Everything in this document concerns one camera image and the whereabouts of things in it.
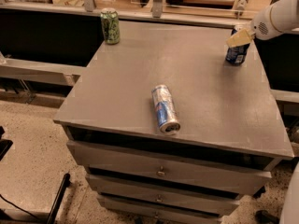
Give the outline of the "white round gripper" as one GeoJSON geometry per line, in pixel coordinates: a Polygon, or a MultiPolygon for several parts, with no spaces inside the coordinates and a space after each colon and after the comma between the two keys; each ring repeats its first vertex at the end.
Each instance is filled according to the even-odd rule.
{"type": "Polygon", "coordinates": [[[254,37],[269,40],[290,33],[299,27],[299,0],[279,0],[261,10],[251,21],[250,29],[242,28],[231,35],[226,44],[229,48],[249,44],[254,37]]]}

